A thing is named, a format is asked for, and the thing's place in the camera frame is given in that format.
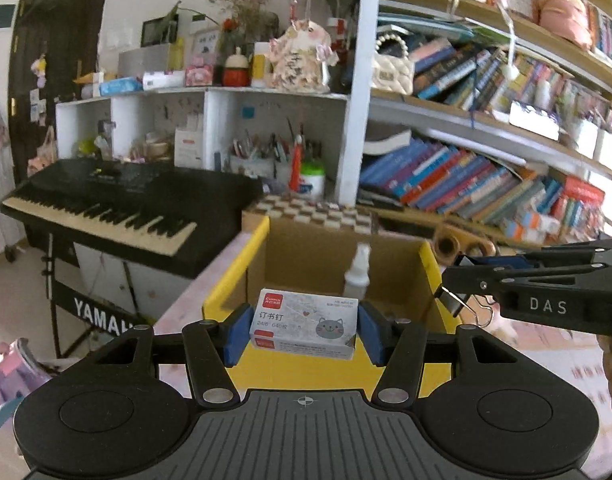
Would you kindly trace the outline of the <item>wooden bookshelf with books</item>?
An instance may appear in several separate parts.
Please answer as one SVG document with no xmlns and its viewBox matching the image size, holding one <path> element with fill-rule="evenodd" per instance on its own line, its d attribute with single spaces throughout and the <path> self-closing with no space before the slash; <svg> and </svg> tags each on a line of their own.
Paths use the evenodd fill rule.
<svg viewBox="0 0 612 480">
<path fill-rule="evenodd" d="M 414 64 L 413 89 L 373 89 L 369 115 L 437 140 L 585 177 L 612 233 L 610 0 L 374 0 L 376 23 L 455 50 Z"/>
</svg>

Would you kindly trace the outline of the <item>pink checkered tablecloth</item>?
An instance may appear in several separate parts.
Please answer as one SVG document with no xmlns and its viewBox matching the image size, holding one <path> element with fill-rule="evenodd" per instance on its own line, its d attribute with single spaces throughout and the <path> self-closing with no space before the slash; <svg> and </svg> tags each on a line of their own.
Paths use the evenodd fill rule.
<svg viewBox="0 0 612 480">
<path fill-rule="evenodd" d="M 178 333 L 202 318 L 221 321 L 243 302 L 255 304 L 264 288 L 337 296 L 358 243 L 372 249 L 367 297 L 373 304 L 389 315 L 424 321 L 431 330 L 455 330 L 457 320 L 433 298 L 439 267 L 427 243 L 274 222 L 260 242 L 253 242 L 247 233 L 237 235 L 161 315 L 155 332 Z M 579 388 L 598 408 L 599 437 L 583 471 L 594 479 L 606 478 L 612 472 L 612 410 L 596 338 L 528 323 L 512 326 L 518 333 L 510 342 L 513 348 Z M 361 347 L 350 361 L 248 347 L 230 374 L 240 392 L 249 388 L 372 392 L 379 369 Z"/>
</svg>

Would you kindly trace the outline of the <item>cream quilted handbag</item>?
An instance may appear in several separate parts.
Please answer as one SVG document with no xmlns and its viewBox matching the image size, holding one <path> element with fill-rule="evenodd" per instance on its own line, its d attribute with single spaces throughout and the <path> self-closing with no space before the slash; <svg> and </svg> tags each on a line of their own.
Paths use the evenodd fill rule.
<svg viewBox="0 0 612 480">
<path fill-rule="evenodd" d="M 398 56 L 381 52 L 383 44 L 394 42 L 400 50 Z M 409 58 L 406 41 L 399 35 L 379 35 L 375 40 L 371 63 L 371 88 L 374 90 L 411 96 L 413 93 L 414 63 Z"/>
</svg>

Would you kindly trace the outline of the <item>wooden retro radio speaker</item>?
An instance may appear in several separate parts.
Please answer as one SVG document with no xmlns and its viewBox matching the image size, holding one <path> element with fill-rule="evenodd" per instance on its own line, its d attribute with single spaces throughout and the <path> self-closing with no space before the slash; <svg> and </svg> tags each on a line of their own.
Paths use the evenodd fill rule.
<svg viewBox="0 0 612 480">
<path fill-rule="evenodd" d="M 440 223 L 434 230 L 432 249 L 442 266 L 450 266 L 458 256 L 496 256 L 496 244 L 482 233 L 468 231 L 452 223 Z"/>
</svg>

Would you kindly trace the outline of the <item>white green lid jar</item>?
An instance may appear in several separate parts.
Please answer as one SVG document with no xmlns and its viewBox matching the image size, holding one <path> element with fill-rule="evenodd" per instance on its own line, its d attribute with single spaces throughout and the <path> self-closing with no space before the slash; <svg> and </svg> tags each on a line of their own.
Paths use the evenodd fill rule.
<svg viewBox="0 0 612 480">
<path fill-rule="evenodd" d="M 322 200 L 324 195 L 325 168 L 319 160 L 305 160 L 301 163 L 299 192 L 312 200 Z"/>
</svg>

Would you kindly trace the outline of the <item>staples box with cat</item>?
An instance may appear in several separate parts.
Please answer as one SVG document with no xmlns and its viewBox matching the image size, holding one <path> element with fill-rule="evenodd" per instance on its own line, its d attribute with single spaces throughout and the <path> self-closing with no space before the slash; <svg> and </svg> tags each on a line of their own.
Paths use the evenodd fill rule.
<svg viewBox="0 0 612 480">
<path fill-rule="evenodd" d="M 358 327 L 357 299 L 264 288 L 249 329 L 259 349 L 351 360 Z"/>
</svg>

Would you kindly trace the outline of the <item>pink cat figurine decoration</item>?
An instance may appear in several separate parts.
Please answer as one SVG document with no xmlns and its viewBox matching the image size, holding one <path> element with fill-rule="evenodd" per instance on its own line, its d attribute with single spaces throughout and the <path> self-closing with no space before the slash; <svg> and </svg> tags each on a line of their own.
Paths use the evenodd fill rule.
<svg viewBox="0 0 612 480">
<path fill-rule="evenodd" d="M 270 41 L 271 87 L 294 93 L 329 93 L 329 68 L 338 62 L 324 27 L 310 20 L 292 22 Z"/>
</svg>

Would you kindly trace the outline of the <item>yellow cardboard box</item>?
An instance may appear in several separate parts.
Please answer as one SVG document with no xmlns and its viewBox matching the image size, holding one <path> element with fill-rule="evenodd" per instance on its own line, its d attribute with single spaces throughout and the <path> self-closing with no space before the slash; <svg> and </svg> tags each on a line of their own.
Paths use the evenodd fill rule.
<svg viewBox="0 0 612 480">
<path fill-rule="evenodd" d="M 229 370 L 237 390 L 361 389 L 381 375 L 359 339 L 357 301 L 343 296 L 357 248 L 370 247 L 364 298 L 390 320 L 452 333 L 457 320 L 434 297 L 440 270 L 425 240 L 359 234 L 246 212 L 248 241 L 203 305 L 223 321 L 241 304 L 260 308 Z"/>
</svg>

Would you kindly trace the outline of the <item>black Yamaha keyboard piano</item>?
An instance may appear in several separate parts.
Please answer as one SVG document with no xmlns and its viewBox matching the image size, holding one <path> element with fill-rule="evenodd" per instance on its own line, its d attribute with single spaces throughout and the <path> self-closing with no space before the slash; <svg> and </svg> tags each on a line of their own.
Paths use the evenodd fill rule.
<svg viewBox="0 0 612 480">
<path fill-rule="evenodd" d="M 263 196 L 257 179 L 161 162 L 59 159 L 2 199 L 2 214 L 71 242 L 196 278 Z"/>
</svg>

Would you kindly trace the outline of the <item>black binder clip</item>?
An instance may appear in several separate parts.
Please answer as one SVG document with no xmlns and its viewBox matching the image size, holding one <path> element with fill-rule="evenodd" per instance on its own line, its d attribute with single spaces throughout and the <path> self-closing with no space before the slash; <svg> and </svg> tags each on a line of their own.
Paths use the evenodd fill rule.
<svg viewBox="0 0 612 480">
<path fill-rule="evenodd" d="M 440 285 L 434 297 L 446 308 L 453 318 L 466 318 L 466 324 L 486 328 L 492 322 L 494 310 L 490 304 L 484 304 L 477 296 L 456 294 Z"/>
</svg>

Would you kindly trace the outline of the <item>red glue bottle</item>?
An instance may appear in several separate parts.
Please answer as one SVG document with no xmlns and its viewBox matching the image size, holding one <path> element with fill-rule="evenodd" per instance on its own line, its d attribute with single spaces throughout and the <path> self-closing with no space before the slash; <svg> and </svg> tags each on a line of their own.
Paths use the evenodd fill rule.
<svg viewBox="0 0 612 480">
<path fill-rule="evenodd" d="M 299 192 L 300 168 L 301 159 L 303 158 L 303 147 L 303 137 L 300 134 L 297 134 L 294 143 L 291 177 L 289 178 L 289 189 L 294 193 Z"/>
</svg>

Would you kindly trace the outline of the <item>white spray bottle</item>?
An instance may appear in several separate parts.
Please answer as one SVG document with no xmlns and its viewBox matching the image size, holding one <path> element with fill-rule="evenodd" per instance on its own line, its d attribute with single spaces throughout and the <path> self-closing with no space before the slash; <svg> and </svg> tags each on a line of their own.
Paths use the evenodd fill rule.
<svg viewBox="0 0 612 480">
<path fill-rule="evenodd" d="M 370 255 L 371 246 L 367 243 L 358 243 L 356 253 L 349 269 L 344 275 L 343 296 L 362 300 L 370 285 Z"/>
</svg>

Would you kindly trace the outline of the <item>white cubby shelf unit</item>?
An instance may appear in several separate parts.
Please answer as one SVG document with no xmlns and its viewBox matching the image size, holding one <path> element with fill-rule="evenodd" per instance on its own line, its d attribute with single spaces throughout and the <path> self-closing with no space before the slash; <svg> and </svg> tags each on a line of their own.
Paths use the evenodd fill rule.
<svg viewBox="0 0 612 480">
<path fill-rule="evenodd" d="M 286 93 L 256 88 L 168 88 L 56 105 L 57 154 L 73 158 L 79 144 L 110 123 L 112 156 L 123 160 L 144 148 L 149 133 L 172 136 L 199 130 L 199 161 L 223 169 L 235 140 L 289 141 L 301 133 L 322 144 L 327 197 L 353 205 L 359 185 L 368 101 L 338 93 Z"/>
</svg>

